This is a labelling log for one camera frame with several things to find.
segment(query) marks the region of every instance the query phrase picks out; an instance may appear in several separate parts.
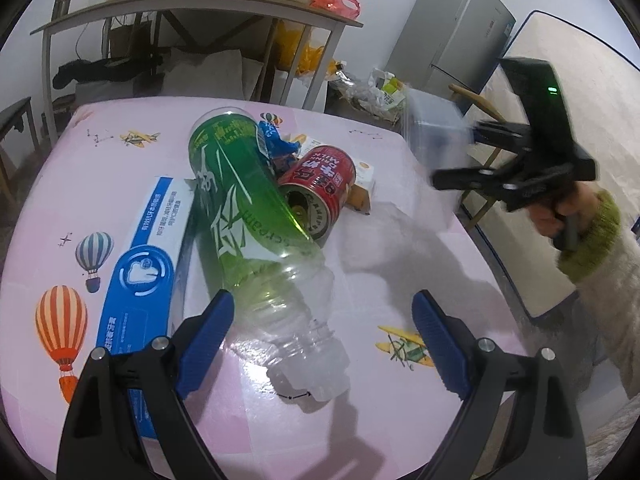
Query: hot air balloon print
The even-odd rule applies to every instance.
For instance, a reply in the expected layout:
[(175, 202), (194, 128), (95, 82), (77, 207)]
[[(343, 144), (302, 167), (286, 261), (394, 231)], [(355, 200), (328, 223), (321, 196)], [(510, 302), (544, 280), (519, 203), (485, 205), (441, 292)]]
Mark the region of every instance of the hot air balloon print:
[(86, 290), (98, 292), (100, 289), (100, 277), (98, 269), (111, 254), (113, 238), (107, 233), (97, 232), (85, 237), (76, 247), (76, 260), (80, 267), (89, 273)]
[(35, 320), (42, 346), (60, 367), (62, 395), (71, 402), (78, 384), (72, 365), (84, 342), (86, 305), (74, 288), (56, 285), (40, 298)]

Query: red plastic bag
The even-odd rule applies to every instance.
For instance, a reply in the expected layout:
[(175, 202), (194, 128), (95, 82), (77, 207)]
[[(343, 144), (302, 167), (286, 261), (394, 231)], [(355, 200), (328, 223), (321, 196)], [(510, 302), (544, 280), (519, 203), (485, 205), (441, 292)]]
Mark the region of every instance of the red plastic bag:
[(313, 0), (311, 7), (330, 10), (350, 20), (360, 15), (360, 3), (357, 0)]

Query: human hand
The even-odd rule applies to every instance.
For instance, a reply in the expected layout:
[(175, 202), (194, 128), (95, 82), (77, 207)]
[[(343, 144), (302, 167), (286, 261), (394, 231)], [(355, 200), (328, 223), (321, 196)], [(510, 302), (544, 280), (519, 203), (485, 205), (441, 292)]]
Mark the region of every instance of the human hand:
[(564, 228), (564, 222), (556, 218), (556, 213), (562, 216), (577, 214), (578, 232), (582, 234), (589, 229), (599, 207), (596, 192), (588, 184), (576, 182), (574, 192), (556, 204), (556, 211), (542, 203), (528, 206), (527, 211), (536, 230), (543, 236), (554, 238)]

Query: cardboard box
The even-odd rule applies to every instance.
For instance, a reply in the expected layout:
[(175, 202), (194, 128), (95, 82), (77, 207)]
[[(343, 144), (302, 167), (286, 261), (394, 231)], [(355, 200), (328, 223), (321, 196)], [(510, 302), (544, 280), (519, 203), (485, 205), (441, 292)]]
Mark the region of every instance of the cardboard box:
[[(184, 313), (193, 247), (190, 221), (196, 181), (159, 177), (134, 219), (131, 243), (113, 269), (96, 346), (135, 352), (159, 335), (173, 335)], [(155, 437), (142, 393), (130, 391), (141, 436)]]
[[(324, 142), (317, 139), (313, 139), (305, 134), (299, 134), (291, 142), (300, 143), (300, 151), (297, 157), (300, 159), (304, 157), (308, 152), (318, 146), (324, 146)], [(356, 167), (356, 183), (351, 188), (349, 196), (347, 197), (347, 204), (353, 207), (356, 211), (362, 211), (365, 214), (369, 214), (371, 211), (371, 197), (373, 195), (373, 187), (375, 186), (375, 179), (373, 176), (373, 166), (355, 158), (351, 157)]]

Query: red can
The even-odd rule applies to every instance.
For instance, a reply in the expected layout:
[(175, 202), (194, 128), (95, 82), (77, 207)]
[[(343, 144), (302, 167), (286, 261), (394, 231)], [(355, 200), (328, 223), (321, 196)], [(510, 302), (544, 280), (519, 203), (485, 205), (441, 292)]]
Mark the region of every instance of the red can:
[(356, 167), (340, 148), (318, 146), (310, 150), (278, 184), (290, 208), (312, 238), (335, 224), (356, 180)]

